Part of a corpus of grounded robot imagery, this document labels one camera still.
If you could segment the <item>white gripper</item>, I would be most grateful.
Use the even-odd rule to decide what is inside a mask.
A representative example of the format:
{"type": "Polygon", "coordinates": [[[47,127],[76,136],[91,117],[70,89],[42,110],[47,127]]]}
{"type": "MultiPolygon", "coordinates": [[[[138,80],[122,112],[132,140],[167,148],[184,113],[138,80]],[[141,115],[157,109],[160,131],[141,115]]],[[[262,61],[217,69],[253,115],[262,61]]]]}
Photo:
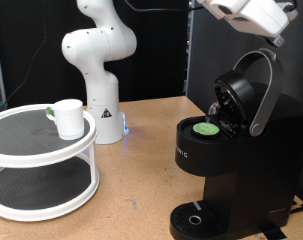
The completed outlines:
{"type": "Polygon", "coordinates": [[[268,37],[267,42],[281,47],[280,35],[289,19],[274,0],[197,0],[218,20],[226,20],[235,30],[268,37]]]}

